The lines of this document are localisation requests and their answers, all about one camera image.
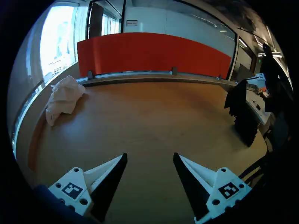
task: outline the window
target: window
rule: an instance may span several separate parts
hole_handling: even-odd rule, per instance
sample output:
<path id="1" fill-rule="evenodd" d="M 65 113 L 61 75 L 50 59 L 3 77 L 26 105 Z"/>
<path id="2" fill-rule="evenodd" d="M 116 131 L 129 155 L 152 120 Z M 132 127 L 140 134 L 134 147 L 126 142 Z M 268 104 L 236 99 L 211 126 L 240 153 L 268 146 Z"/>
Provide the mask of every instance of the window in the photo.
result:
<path id="1" fill-rule="evenodd" d="M 117 34 L 120 32 L 120 24 L 116 19 L 103 14 L 102 36 L 107 34 Z"/>
<path id="2" fill-rule="evenodd" d="M 54 6 L 44 22 L 40 40 L 40 61 L 44 82 L 76 61 L 74 23 L 76 6 Z"/>

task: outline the white wall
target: white wall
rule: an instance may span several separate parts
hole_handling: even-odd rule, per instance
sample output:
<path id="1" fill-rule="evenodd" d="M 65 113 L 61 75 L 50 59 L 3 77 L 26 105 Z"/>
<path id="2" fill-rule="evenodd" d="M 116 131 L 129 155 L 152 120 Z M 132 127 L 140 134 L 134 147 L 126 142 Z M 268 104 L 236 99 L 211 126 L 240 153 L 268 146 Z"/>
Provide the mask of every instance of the white wall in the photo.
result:
<path id="1" fill-rule="evenodd" d="M 127 20 L 137 20 L 138 25 L 126 26 Z M 197 18 L 165 9 L 127 7 L 124 32 L 152 32 L 183 37 L 215 48 L 231 58 L 234 55 L 235 41 L 224 33 Z"/>

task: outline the glass wall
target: glass wall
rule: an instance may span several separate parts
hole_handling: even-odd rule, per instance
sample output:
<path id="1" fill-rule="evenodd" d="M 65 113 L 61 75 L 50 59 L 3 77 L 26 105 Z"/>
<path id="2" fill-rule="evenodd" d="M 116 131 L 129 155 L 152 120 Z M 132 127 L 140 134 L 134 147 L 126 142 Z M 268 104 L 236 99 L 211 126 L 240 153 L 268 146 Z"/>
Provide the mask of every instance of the glass wall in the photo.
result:
<path id="1" fill-rule="evenodd" d="M 13 144 L 35 97 L 77 62 L 77 42 L 86 36 L 89 3 L 71 1 L 52 4 L 28 32 L 16 56 L 7 93 L 7 127 Z M 79 72 L 70 75 L 79 78 Z"/>
<path id="2" fill-rule="evenodd" d="M 255 74 L 257 57 L 248 45 L 239 38 L 238 53 L 231 81 L 240 82 L 243 79 L 253 77 Z"/>
<path id="3" fill-rule="evenodd" d="M 54 6 L 43 25 L 40 40 L 40 62 L 44 82 L 76 61 L 74 23 L 78 4 Z"/>
<path id="4" fill-rule="evenodd" d="M 210 14 L 174 0 L 127 1 L 124 32 L 183 37 L 215 48 L 231 59 L 235 53 L 235 32 Z"/>
<path id="5" fill-rule="evenodd" d="M 123 0 L 92 2 L 88 19 L 87 38 L 120 33 L 122 8 Z"/>
<path id="6" fill-rule="evenodd" d="M 106 14 L 103 14 L 102 19 L 102 36 L 107 34 L 120 33 L 120 22 Z"/>

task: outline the screw hole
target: screw hole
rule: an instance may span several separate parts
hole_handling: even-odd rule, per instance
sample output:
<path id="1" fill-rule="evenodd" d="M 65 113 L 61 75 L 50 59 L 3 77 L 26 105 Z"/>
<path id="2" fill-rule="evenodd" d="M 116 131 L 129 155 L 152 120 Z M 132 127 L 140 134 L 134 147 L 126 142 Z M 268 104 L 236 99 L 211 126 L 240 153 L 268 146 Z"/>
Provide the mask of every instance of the screw hole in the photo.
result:
<path id="1" fill-rule="evenodd" d="M 228 212 L 231 209 L 231 207 L 227 206 L 224 211 Z"/>
<path id="2" fill-rule="evenodd" d="M 219 205 L 219 203 L 220 203 L 220 201 L 219 201 L 218 199 L 214 199 L 214 200 L 212 201 L 212 204 L 213 204 L 213 205 Z"/>
<path id="3" fill-rule="evenodd" d="M 72 206 L 72 205 L 68 205 L 68 207 L 69 207 L 71 210 L 75 211 L 75 207 L 74 207 L 74 206 Z"/>
<path id="4" fill-rule="evenodd" d="M 87 204 L 88 204 L 88 201 L 87 201 L 86 199 L 82 198 L 82 199 L 80 199 L 80 203 L 81 203 L 82 205 L 87 205 Z"/>

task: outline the black object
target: black object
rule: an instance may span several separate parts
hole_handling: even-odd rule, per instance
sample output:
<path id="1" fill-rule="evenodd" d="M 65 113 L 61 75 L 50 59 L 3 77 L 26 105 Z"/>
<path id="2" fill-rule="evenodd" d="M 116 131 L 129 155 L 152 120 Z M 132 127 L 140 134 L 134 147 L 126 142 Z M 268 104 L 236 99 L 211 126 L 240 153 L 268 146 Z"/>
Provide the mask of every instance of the black object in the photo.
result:
<path id="1" fill-rule="evenodd" d="M 95 203 L 91 210 L 91 214 L 100 222 L 105 221 L 105 215 L 108 211 L 127 162 L 127 153 L 124 153 L 116 166 L 91 193 L 91 199 Z"/>
<path id="2" fill-rule="evenodd" d="M 173 154 L 173 163 L 198 221 L 209 212 L 206 204 L 210 195 L 184 165 L 179 154 L 176 152 Z"/>
<path id="3" fill-rule="evenodd" d="M 33 194 L 49 212 L 59 216 L 58 223 L 96 224 L 95 221 L 74 212 L 74 207 L 66 206 L 63 199 L 57 199 L 44 185 L 38 185 L 34 188 Z"/>
<path id="4" fill-rule="evenodd" d="M 249 105 L 246 103 L 247 80 L 241 81 L 231 89 L 225 100 L 224 108 L 229 107 L 231 116 L 235 116 L 235 129 L 243 142 L 250 147 L 258 132 L 258 123 Z"/>

